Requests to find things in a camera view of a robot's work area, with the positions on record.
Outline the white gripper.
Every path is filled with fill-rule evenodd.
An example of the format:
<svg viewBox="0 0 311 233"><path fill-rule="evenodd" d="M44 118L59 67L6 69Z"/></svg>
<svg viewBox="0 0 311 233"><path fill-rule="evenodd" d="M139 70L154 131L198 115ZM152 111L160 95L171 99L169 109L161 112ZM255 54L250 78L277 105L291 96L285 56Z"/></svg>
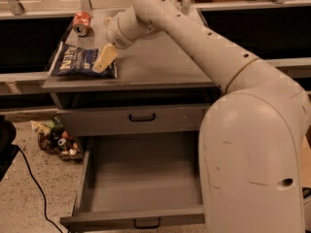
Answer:
<svg viewBox="0 0 311 233"><path fill-rule="evenodd" d="M114 17L105 17L103 20L107 26L106 38L109 44L99 50L92 66L92 71L95 73L104 72L113 63L118 56L118 49L125 50L134 45L134 41L126 38L121 32L120 18L121 13L118 13Z"/></svg>

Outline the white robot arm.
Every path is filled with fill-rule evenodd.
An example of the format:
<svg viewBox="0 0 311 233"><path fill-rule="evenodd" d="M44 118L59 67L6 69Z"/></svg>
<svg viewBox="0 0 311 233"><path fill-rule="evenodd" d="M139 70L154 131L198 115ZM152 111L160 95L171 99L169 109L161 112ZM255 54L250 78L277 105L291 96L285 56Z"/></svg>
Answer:
<svg viewBox="0 0 311 233"><path fill-rule="evenodd" d="M118 50L165 32L223 93L199 131L208 233L305 233L300 147L310 126L306 91L292 78L185 16L176 0L133 0L109 19Z"/></svg>

